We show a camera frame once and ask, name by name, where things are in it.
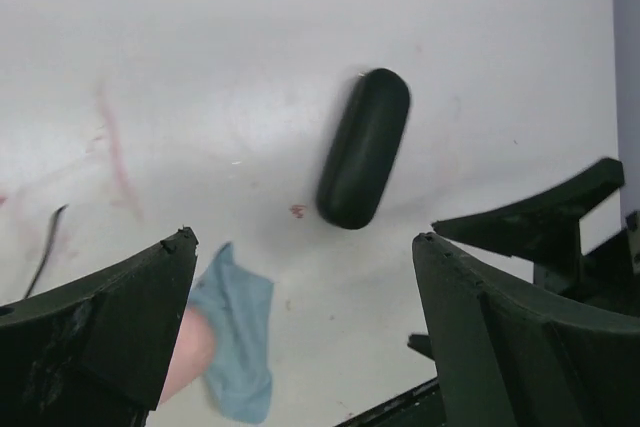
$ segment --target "white surface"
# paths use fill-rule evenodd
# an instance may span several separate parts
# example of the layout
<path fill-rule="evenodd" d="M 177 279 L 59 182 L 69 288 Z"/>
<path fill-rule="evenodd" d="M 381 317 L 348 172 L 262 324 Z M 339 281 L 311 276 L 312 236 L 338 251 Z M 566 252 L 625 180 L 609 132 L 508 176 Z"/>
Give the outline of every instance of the white surface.
<path fill-rule="evenodd" d="M 269 426 L 331 426 L 434 373 L 405 347 L 424 328 L 410 250 L 430 222 L 529 196 L 617 153 L 611 0 L 0 0 L 0 10 L 1 300 L 26 288 L 63 203 L 40 290 L 183 224 L 200 239 L 199 272 L 233 240 L 242 264 L 276 282 Z M 314 188 L 351 79 L 378 66 L 406 79 L 414 103 L 377 217 L 346 232 L 318 218 Z M 294 204 L 308 206 L 304 218 Z M 618 225 L 613 199 L 587 243 Z M 196 382 L 149 425 L 231 425 L 205 399 Z"/>

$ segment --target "red stain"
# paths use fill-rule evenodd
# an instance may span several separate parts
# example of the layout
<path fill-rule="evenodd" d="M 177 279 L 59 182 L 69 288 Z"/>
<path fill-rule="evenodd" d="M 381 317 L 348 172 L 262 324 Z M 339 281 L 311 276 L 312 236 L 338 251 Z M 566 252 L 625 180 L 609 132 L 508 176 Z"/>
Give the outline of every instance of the red stain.
<path fill-rule="evenodd" d="M 296 204 L 289 207 L 289 212 L 291 212 L 291 215 L 293 215 L 296 219 L 303 219 L 305 210 L 307 210 L 307 206 L 301 204 Z"/>
<path fill-rule="evenodd" d="M 131 186 L 131 182 L 129 182 L 129 176 L 127 175 L 127 170 L 122 159 L 122 146 L 120 144 L 120 133 L 118 131 L 118 124 L 116 123 L 113 111 L 111 110 L 109 102 L 107 101 L 104 80 L 98 82 L 98 85 L 96 86 L 95 96 L 96 106 L 98 107 L 100 115 L 104 119 L 104 127 L 107 130 L 107 134 L 109 136 L 109 155 L 111 156 L 111 165 L 113 167 L 113 173 L 116 183 L 120 187 L 120 190 L 122 190 L 122 193 L 127 199 L 127 202 L 133 210 L 135 216 L 139 220 L 142 220 L 143 213 L 140 207 L 140 202 L 135 190 Z"/>

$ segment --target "smudge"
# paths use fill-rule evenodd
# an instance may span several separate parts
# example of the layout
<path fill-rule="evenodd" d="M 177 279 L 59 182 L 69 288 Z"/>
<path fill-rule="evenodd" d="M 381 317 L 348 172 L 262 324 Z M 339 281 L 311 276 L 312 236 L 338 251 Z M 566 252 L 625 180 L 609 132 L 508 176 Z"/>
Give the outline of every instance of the smudge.
<path fill-rule="evenodd" d="M 453 120 L 458 121 L 462 114 L 462 99 L 457 95 L 454 95 L 451 101 L 453 103 Z"/>
<path fill-rule="evenodd" d="M 87 145 L 87 148 L 84 150 L 85 153 L 87 154 L 93 154 L 96 151 L 96 145 L 101 141 L 104 140 L 104 135 L 99 134 L 96 135 L 93 139 L 91 139 L 89 141 L 89 145 Z"/>
<path fill-rule="evenodd" d="M 140 202 L 136 195 L 135 190 L 131 186 L 127 170 L 124 166 L 124 160 L 122 158 L 122 145 L 120 143 L 120 133 L 118 131 L 118 125 L 116 123 L 115 116 L 109 102 L 107 100 L 107 94 L 105 92 L 105 82 L 101 80 L 98 82 L 95 90 L 95 99 L 98 112 L 104 120 L 104 127 L 107 130 L 109 137 L 109 155 L 111 157 L 111 166 L 113 168 L 113 174 L 116 184 L 122 191 L 129 207 L 133 211 L 138 220 L 143 219 L 143 212 L 140 207 Z"/>
<path fill-rule="evenodd" d="M 289 91 L 284 96 L 284 103 L 286 105 L 295 105 L 299 103 L 298 94 L 294 91 Z"/>
<path fill-rule="evenodd" d="M 63 230 L 64 227 L 59 227 L 59 233 L 57 235 L 57 240 L 55 245 L 51 250 L 51 256 L 49 257 L 49 264 L 55 265 L 58 264 L 60 259 L 69 259 L 69 254 L 67 253 L 69 250 L 69 246 L 71 245 L 71 234 L 66 230 Z"/>
<path fill-rule="evenodd" d="M 289 212 L 291 212 L 291 215 L 296 219 L 303 219 L 305 210 L 307 210 L 307 206 L 302 204 L 295 204 L 289 207 Z"/>
<path fill-rule="evenodd" d="M 91 303 L 83 302 L 70 319 L 65 319 L 63 323 L 54 322 L 49 342 L 38 359 L 31 364 L 27 385 L 22 394 L 23 403 L 37 400 L 38 408 L 43 412 L 60 397 L 71 366 L 71 358 L 61 359 L 60 352 L 65 352 L 69 342 L 83 331 L 92 311 Z"/>
<path fill-rule="evenodd" d="M 111 207 L 115 207 L 116 209 L 123 209 L 126 207 L 125 203 L 122 200 L 119 199 L 111 199 L 109 201 L 109 205 Z"/>

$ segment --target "blue cloth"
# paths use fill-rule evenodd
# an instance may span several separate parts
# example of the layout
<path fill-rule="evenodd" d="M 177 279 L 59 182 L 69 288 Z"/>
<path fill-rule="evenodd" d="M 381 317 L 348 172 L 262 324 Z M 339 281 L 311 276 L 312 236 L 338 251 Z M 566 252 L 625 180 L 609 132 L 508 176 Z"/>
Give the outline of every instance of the blue cloth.
<path fill-rule="evenodd" d="M 204 374 L 220 412 L 249 424 L 269 412 L 273 381 L 267 365 L 273 282 L 238 266 L 224 245 L 198 280 L 189 303 L 209 321 L 216 338 Z"/>

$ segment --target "red scuff mark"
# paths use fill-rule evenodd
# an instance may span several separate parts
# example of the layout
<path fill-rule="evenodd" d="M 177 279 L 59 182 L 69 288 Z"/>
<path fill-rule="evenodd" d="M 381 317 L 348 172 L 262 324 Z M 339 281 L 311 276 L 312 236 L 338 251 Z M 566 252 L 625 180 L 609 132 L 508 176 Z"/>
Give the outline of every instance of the red scuff mark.
<path fill-rule="evenodd" d="M 140 207 L 140 201 L 138 200 L 136 191 L 131 186 L 127 170 L 124 166 L 124 160 L 122 158 L 122 144 L 120 143 L 120 132 L 118 131 L 118 124 L 116 122 L 115 115 L 113 114 L 107 100 L 104 80 L 98 82 L 95 91 L 95 98 L 98 112 L 104 119 L 104 127 L 109 138 L 109 156 L 111 157 L 111 167 L 113 168 L 113 175 L 116 184 L 122 191 L 123 196 L 136 218 L 138 220 L 142 220 L 143 212 Z"/>
<path fill-rule="evenodd" d="M 307 206 L 302 204 L 295 204 L 289 207 L 289 212 L 291 212 L 291 215 L 296 219 L 303 219 L 305 210 L 307 210 Z"/>

